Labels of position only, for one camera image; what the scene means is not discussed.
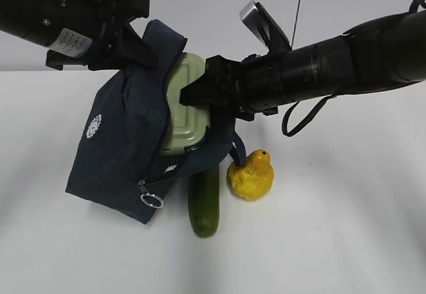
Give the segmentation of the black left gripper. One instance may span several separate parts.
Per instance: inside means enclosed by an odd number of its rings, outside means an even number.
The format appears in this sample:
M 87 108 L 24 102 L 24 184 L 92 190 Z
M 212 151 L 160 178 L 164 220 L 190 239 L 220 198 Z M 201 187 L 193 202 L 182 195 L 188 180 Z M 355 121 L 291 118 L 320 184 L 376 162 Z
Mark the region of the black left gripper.
M 64 21 L 49 45 L 47 67 L 61 71 L 79 65 L 101 71 L 130 64 L 158 66 L 156 54 L 130 24 L 149 16 L 150 0 L 76 0 L 75 6 L 72 1 L 64 3 Z

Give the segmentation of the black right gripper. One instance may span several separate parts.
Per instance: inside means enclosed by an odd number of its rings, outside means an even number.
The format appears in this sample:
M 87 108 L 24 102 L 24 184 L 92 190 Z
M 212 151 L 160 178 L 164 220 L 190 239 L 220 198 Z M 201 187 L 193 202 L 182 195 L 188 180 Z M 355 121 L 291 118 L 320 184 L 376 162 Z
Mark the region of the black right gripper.
M 273 116 L 278 107 L 252 108 L 244 98 L 240 62 L 216 55 L 206 59 L 204 75 L 180 91 L 180 104 L 209 105 L 235 118 L 253 121 L 256 114 Z

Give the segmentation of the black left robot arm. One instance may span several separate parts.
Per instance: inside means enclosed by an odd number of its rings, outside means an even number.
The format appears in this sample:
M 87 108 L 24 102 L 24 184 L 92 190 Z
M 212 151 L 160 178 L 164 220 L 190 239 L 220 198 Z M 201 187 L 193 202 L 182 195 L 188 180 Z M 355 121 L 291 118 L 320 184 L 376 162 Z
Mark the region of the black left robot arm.
M 150 0 L 1 0 L 1 31 L 46 48 L 58 71 L 155 69 L 157 55 L 131 26 L 149 13 Z

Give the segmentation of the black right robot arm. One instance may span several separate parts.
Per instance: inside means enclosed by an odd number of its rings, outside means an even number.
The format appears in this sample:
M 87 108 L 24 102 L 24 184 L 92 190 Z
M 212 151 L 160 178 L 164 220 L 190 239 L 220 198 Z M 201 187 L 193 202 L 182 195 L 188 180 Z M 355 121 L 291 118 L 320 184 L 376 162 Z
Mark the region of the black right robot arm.
M 324 96 L 396 90 L 425 80 L 425 12 L 360 24 L 344 34 L 291 49 L 275 23 L 261 35 L 266 55 L 206 61 L 204 74 L 180 92 L 186 106 L 207 106 L 251 121 L 279 107 Z

